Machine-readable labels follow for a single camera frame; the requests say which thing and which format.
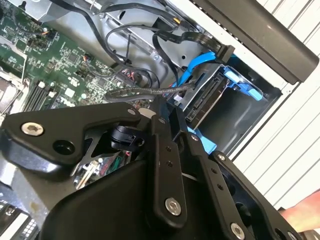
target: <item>black cover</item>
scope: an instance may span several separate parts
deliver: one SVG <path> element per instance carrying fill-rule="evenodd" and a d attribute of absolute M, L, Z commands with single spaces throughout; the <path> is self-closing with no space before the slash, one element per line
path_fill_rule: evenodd
<path fill-rule="evenodd" d="M 319 58 L 256 0 L 192 0 L 288 83 L 304 82 Z"/>

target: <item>chip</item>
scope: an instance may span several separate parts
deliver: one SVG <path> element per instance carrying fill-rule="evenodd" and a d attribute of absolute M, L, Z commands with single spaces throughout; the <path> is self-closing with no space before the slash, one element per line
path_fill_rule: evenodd
<path fill-rule="evenodd" d="M 106 80 L 100 78 L 97 84 L 98 84 L 98 86 L 103 88 L 105 86 L 105 84 L 106 84 Z"/>
<path fill-rule="evenodd" d="M 49 62 L 46 67 L 47 67 L 48 69 L 53 69 L 54 66 L 55 66 L 55 65 L 54 65 L 52 62 Z"/>
<path fill-rule="evenodd" d="M 72 98 L 74 97 L 74 95 L 75 95 L 75 91 L 73 91 L 73 90 L 70 89 L 70 88 L 67 88 L 67 89 L 65 90 L 64 94 L 67 95 L 69 98 L 72 99 Z"/>
<path fill-rule="evenodd" d="M 69 57 L 68 57 L 69 61 L 72 63 L 75 63 L 78 59 L 77 55 L 74 55 L 73 53 L 70 53 Z"/>

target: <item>black plastic bracket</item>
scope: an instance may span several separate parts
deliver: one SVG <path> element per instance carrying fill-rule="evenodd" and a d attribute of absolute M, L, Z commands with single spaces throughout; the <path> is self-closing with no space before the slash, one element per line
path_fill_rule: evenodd
<path fill-rule="evenodd" d="M 255 239 L 290 240 L 288 233 L 295 235 L 297 240 L 301 239 L 226 155 L 215 151 L 209 158 L 214 161 L 218 167 L 217 170 L 221 169 L 237 211 L 246 227 L 254 234 Z"/>
<path fill-rule="evenodd" d="M 87 131 L 135 126 L 140 119 L 140 113 L 124 102 L 21 112 L 3 121 L 0 149 L 7 161 L 58 181 L 68 177 L 85 155 Z M 43 133 L 25 134 L 25 123 L 41 125 Z"/>
<path fill-rule="evenodd" d="M 151 118 L 148 160 L 147 220 L 161 231 L 181 229 L 187 222 L 187 207 L 178 146 L 171 140 L 170 125 Z"/>
<path fill-rule="evenodd" d="M 208 209 L 210 223 L 212 228 L 219 225 L 220 232 L 215 234 L 221 239 L 235 239 L 231 224 L 236 223 L 243 230 L 246 240 L 255 239 L 242 222 L 217 163 L 208 159 L 200 139 L 189 132 L 181 133 L 180 137 L 184 142 L 182 172 L 196 177 L 203 184 L 203 192 L 207 196 L 204 204 L 212 206 Z"/>

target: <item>black plastic part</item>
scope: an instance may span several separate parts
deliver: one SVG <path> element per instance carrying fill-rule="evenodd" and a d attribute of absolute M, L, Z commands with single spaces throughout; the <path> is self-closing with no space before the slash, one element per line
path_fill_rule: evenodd
<path fill-rule="evenodd" d="M 290 240 L 291 232 L 299 240 L 300 236 L 280 217 L 279 212 L 265 199 L 254 185 L 240 172 L 232 161 L 220 151 L 213 152 L 209 158 L 218 164 L 228 189 L 233 189 L 233 201 L 248 230 L 259 240 L 278 240 L 281 232 L 284 239 Z"/>
<path fill-rule="evenodd" d="M 222 240 L 209 227 L 200 185 L 183 177 L 187 223 L 175 232 L 146 221 L 147 161 L 134 161 L 61 200 L 48 214 L 39 240 Z"/>
<path fill-rule="evenodd" d="M 169 123 L 151 118 L 152 140 L 148 160 L 147 220 L 151 227 L 164 232 L 182 229 L 187 221 L 187 207 L 182 180 L 178 146 L 171 140 Z M 165 207 L 166 199 L 175 199 L 179 215 L 172 215 Z"/>
<path fill-rule="evenodd" d="M 203 196 L 206 196 L 203 204 L 212 206 L 210 211 L 208 209 L 209 222 L 212 228 L 218 226 L 215 233 L 221 237 L 219 239 L 235 239 L 231 223 L 237 223 L 242 228 L 246 240 L 255 239 L 243 224 L 223 175 L 218 165 L 208 159 L 202 142 L 195 141 L 189 132 L 181 133 L 177 142 L 183 142 L 180 155 L 182 172 L 196 177 L 203 184 Z"/>
<path fill-rule="evenodd" d="M 117 126 L 111 133 L 111 139 L 112 148 L 136 152 L 149 143 L 150 136 L 136 127 Z"/>
<path fill-rule="evenodd" d="M 134 126 L 140 119 L 140 113 L 124 102 L 21 112 L 3 121 L 0 149 L 7 161 L 61 180 L 70 175 L 84 156 L 87 131 L 99 128 L 103 133 L 119 124 Z M 44 133 L 40 136 L 23 133 L 21 126 L 28 122 L 40 124 Z"/>
<path fill-rule="evenodd" d="M 288 83 L 304 82 L 319 58 L 256 0 L 192 0 Z"/>

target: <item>screw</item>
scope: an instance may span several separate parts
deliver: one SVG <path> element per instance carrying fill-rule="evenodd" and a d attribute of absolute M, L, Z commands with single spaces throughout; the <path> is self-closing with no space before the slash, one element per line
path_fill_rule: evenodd
<path fill-rule="evenodd" d="M 297 240 L 296 236 L 292 232 L 288 231 L 288 235 L 291 238 L 291 240 Z"/>
<path fill-rule="evenodd" d="M 195 140 L 196 142 L 199 141 L 199 138 L 198 138 L 197 136 L 195 136 L 195 135 L 191 135 L 191 138 L 192 138 L 193 140 Z"/>
<path fill-rule="evenodd" d="M 244 240 L 245 239 L 245 233 L 242 230 L 242 228 L 236 224 L 236 223 L 232 223 L 231 224 L 231 230 L 233 232 L 233 234 L 240 240 Z"/>
<path fill-rule="evenodd" d="M 27 135 L 38 137 L 44 133 L 44 128 L 35 122 L 26 122 L 21 126 L 22 132 Z"/>
<path fill-rule="evenodd" d="M 221 160 L 221 161 L 225 161 L 226 158 L 225 156 L 221 155 L 221 154 L 218 154 L 218 158 Z"/>
<path fill-rule="evenodd" d="M 105 18 L 105 14 L 104 13 L 99 14 L 100 21 L 102 21 L 104 18 Z"/>
<path fill-rule="evenodd" d="M 181 214 L 181 206 L 177 200 L 170 197 L 165 200 L 165 208 L 174 216 L 179 216 Z"/>
<path fill-rule="evenodd" d="M 136 115 L 136 112 L 134 110 L 130 109 L 130 108 L 128 109 L 128 113 L 130 113 L 132 115 Z"/>
<path fill-rule="evenodd" d="M 162 124 L 166 124 L 166 121 L 163 118 L 159 118 L 159 122 Z"/>

